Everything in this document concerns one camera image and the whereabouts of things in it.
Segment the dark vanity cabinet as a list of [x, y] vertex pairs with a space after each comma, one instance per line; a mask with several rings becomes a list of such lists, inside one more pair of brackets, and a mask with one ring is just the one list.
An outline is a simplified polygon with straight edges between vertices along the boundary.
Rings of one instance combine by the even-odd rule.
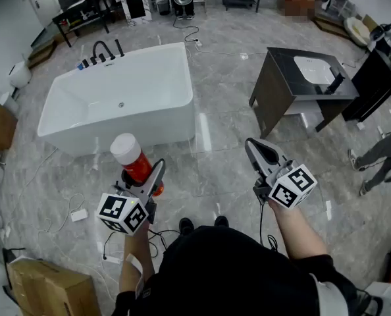
[[[294, 62], [295, 56], [322, 59], [331, 66], [334, 76], [340, 72], [344, 81], [334, 94], [324, 94], [325, 84], [308, 82]], [[332, 55], [269, 47], [259, 73], [249, 106], [259, 109], [261, 137], [266, 138], [284, 115], [317, 113], [322, 116], [315, 127], [320, 132], [330, 124], [359, 94], [347, 72]]]

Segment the black sink faucet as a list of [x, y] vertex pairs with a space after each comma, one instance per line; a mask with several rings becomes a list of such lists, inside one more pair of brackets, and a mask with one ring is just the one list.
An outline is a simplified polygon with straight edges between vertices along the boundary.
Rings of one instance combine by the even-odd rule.
[[332, 95], [334, 92], [339, 88], [339, 86], [344, 81], [345, 77], [339, 72], [336, 77], [334, 78], [334, 81], [328, 85], [328, 87], [323, 92], [324, 94]]

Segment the person's left black shoe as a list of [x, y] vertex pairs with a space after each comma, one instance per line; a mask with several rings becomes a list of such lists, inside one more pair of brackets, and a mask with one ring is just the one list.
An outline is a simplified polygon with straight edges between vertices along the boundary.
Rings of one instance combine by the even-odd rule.
[[195, 230], [193, 222], [187, 218], [181, 218], [179, 222], [179, 232], [182, 236], [189, 235]]

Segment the red bottle with white cap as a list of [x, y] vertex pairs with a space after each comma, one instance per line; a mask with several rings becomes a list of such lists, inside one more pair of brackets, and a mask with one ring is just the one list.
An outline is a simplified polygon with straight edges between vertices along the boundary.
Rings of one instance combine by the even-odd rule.
[[129, 189], [137, 190], [139, 196], [140, 186], [149, 176], [153, 166], [142, 151], [136, 137], [131, 133], [118, 135], [111, 144], [111, 154], [138, 185]]

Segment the person's left forearm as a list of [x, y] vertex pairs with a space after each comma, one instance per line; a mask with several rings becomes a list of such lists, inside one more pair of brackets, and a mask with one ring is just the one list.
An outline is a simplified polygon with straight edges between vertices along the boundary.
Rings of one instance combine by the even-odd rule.
[[[149, 222], [145, 221], [133, 236], [126, 236], [124, 241], [124, 261], [119, 278], [119, 292], [134, 292], [140, 279], [147, 282], [155, 274], [151, 259], [148, 239]], [[126, 261], [133, 255], [142, 265], [142, 273]]]

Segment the black low table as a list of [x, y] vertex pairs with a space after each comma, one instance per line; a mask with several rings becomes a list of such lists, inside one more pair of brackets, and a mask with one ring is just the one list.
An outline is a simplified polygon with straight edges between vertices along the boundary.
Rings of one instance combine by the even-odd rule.
[[107, 0], [80, 0], [53, 17], [52, 22], [56, 25], [63, 41], [72, 47], [68, 35], [73, 33], [77, 38], [80, 36], [79, 29], [100, 22], [107, 34], [110, 33], [107, 19], [111, 16], [111, 9]]

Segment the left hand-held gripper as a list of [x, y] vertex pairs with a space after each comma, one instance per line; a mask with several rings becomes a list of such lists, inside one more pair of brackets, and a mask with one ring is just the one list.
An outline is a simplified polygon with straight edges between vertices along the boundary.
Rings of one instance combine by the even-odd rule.
[[116, 181], [108, 192], [102, 193], [96, 216], [110, 230], [125, 235], [135, 235], [145, 222], [153, 224], [156, 213], [153, 198], [163, 193], [165, 168], [165, 160], [159, 159], [141, 186], [122, 171], [125, 186]]

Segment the white sink basin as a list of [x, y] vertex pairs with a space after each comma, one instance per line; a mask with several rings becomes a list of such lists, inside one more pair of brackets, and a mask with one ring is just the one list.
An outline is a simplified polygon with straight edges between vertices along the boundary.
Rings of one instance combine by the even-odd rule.
[[335, 80], [331, 66], [322, 59], [295, 56], [294, 62], [303, 77], [312, 84], [330, 85]]

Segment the person's black-clad body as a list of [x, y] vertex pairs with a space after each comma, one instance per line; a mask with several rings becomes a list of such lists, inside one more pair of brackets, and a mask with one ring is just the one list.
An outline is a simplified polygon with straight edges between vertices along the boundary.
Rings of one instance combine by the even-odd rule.
[[370, 316], [370, 297], [329, 255], [290, 259], [225, 226], [178, 237], [142, 292], [112, 316]]

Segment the round white basin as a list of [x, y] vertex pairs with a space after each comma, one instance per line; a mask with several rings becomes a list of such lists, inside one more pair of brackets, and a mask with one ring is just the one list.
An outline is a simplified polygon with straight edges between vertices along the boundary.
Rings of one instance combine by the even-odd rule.
[[356, 45], [367, 47], [370, 44], [370, 31], [361, 20], [355, 17], [345, 18], [344, 29]]

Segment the black side table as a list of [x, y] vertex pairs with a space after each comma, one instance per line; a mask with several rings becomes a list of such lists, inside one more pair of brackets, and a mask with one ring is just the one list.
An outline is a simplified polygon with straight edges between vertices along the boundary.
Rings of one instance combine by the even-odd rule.
[[352, 78], [359, 96], [343, 111], [344, 120], [363, 122], [391, 96], [391, 60], [373, 50]]

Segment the white and black headset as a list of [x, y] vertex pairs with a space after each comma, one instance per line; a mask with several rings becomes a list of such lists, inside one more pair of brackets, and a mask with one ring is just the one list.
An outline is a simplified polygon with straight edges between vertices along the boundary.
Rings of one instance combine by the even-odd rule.
[[391, 49], [391, 23], [376, 26], [371, 31], [369, 37], [370, 43], [367, 46], [369, 51], [372, 51], [377, 46], [377, 42], [380, 40], [382, 40], [383, 43], [388, 45]]

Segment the person's right forearm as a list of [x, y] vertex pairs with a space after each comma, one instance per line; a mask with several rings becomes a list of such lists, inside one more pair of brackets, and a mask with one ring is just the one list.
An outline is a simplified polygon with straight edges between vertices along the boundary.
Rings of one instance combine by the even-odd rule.
[[322, 238], [315, 232], [299, 207], [285, 209], [272, 199], [268, 204], [274, 212], [285, 248], [291, 259], [327, 255]]

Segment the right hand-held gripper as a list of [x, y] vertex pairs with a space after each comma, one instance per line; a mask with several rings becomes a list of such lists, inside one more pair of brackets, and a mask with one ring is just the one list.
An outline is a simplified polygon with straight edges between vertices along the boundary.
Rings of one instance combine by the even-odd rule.
[[[261, 203], [270, 199], [284, 209], [293, 209], [304, 201], [317, 185], [317, 180], [304, 164], [289, 160], [275, 144], [263, 139], [245, 141], [248, 159], [262, 177], [253, 191]], [[276, 169], [277, 163], [283, 163]]]

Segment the large cardboard box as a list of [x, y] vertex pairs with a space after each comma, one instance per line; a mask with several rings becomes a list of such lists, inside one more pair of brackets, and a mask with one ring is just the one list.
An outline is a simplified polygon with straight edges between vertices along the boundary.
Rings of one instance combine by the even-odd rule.
[[17, 259], [7, 270], [23, 316], [101, 316], [90, 275], [36, 259]]

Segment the black arched bathtub faucet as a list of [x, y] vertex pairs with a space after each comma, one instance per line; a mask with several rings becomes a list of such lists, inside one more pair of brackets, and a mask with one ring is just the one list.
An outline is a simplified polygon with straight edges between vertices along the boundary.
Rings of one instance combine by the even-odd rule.
[[106, 50], [108, 56], [112, 59], [112, 58], [115, 58], [115, 56], [113, 56], [111, 50], [107, 47], [106, 43], [104, 41], [101, 41], [101, 40], [98, 40], [94, 43], [93, 45], [93, 49], [92, 49], [92, 57], [94, 59], [94, 61], [96, 60], [96, 49], [97, 49], [97, 46], [98, 45], [102, 45], [103, 48]]

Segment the white bathtub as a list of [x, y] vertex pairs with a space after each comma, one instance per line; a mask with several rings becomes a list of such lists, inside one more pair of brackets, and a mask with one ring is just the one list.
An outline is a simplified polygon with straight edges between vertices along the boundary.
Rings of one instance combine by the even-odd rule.
[[184, 43], [131, 51], [54, 79], [39, 120], [39, 138], [81, 157], [108, 152], [123, 133], [133, 134], [142, 147], [195, 136]]

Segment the white toilet tank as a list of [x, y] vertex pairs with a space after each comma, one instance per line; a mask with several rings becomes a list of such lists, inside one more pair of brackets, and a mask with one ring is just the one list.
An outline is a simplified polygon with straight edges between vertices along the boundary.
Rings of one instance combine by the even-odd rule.
[[14, 88], [23, 88], [32, 79], [32, 72], [26, 61], [21, 61], [13, 66], [8, 75], [9, 84]]

